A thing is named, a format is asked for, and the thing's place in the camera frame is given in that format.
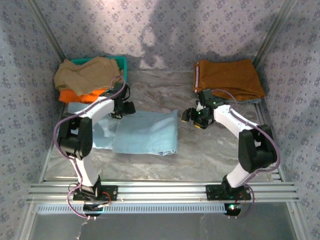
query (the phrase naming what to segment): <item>light blue towel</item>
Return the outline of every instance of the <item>light blue towel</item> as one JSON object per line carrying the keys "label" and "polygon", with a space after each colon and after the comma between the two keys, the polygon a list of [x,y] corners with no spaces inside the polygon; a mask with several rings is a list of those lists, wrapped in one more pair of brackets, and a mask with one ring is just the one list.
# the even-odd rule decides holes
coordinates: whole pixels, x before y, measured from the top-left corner
{"label": "light blue towel", "polygon": [[[71,102],[69,113],[87,107]],[[178,110],[172,113],[136,111],[121,120],[103,117],[93,126],[93,147],[121,154],[165,156],[178,152]]]}

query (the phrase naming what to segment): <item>orange cloth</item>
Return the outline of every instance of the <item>orange cloth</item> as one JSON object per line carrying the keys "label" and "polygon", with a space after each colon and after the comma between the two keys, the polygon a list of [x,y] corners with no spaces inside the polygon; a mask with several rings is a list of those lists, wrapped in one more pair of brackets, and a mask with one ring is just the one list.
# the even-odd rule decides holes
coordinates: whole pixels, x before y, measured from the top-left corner
{"label": "orange cloth", "polygon": [[106,90],[108,90],[108,88],[101,88],[101,89],[94,90],[90,94],[78,96],[74,91],[70,89],[63,89],[60,91],[59,100],[66,104],[69,104],[71,102],[91,104],[95,100],[97,100],[99,95],[104,93]]}
{"label": "orange cloth", "polygon": [[[260,99],[266,96],[252,61],[210,62],[201,60],[194,64],[195,93],[204,89],[222,89],[231,93],[237,101]],[[214,95],[231,99],[225,92]]]}

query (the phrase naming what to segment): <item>folded towel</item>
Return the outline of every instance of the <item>folded towel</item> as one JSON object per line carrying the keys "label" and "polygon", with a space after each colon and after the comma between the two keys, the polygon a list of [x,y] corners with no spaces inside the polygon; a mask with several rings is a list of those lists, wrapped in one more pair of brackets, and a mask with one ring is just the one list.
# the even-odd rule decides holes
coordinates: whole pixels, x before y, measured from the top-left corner
{"label": "folded towel", "polygon": [[[201,60],[194,64],[193,90],[222,89],[231,93],[237,101],[263,98],[266,94],[250,59],[235,62],[210,62]],[[214,95],[231,99],[225,92],[215,91]]]}
{"label": "folded towel", "polygon": [[110,87],[112,78],[119,75],[121,72],[115,59],[96,56],[82,65],[65,59],[54,76],[54,85],[59,91],[70,89],[80,96]]}
{"label": "folded towel", "polygon": [[[70,113],[87,107],[71,102]],[[93,126],[93,147],[121,154],[165,156],[178,152],[178,110],[172,113],[136,111],[121,120],[103,117]]]}

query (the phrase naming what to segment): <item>brown towel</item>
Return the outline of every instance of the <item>brown towel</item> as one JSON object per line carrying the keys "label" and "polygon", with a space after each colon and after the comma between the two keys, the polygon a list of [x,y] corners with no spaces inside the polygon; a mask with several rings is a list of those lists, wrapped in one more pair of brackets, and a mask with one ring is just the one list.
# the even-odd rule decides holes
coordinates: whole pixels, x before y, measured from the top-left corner
{"label": "brown towel", "polygon": [[116,60],[107,57],[96,56],[82,65],[65,59],[54,76],[54,84],[59,91],[70,89],[80,96],[110,87],[112,78],[120,74]]}
{"label": "brown towel", "polygon": [[[195,93],[204,89],[222,89],[231,93],[237,101],[263,98],[258,74],[250,59],[235,62],[210,62],[201,60],[194,64]],[[231,99],[225,92],[215,91],[214,95]]]}

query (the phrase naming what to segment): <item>fabric wall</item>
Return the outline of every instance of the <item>fabric wall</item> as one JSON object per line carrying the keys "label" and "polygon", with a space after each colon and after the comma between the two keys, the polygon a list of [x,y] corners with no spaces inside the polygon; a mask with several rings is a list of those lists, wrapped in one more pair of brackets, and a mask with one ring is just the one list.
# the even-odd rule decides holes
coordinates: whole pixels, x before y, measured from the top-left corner
{"label": "fabric wall", "polygon": [[287,178],[320,239],[320,3],[298,0],[258,70]]}
{"label": "fabric wall", "polygon": [[0,239],[13,239],[58,119],[56,55],[21,1],[0,2]]}
{"label": "fabric wall", "polygon": [[125,55],[133,69],[253,58],[282,0],[35,0],[69,59]]}

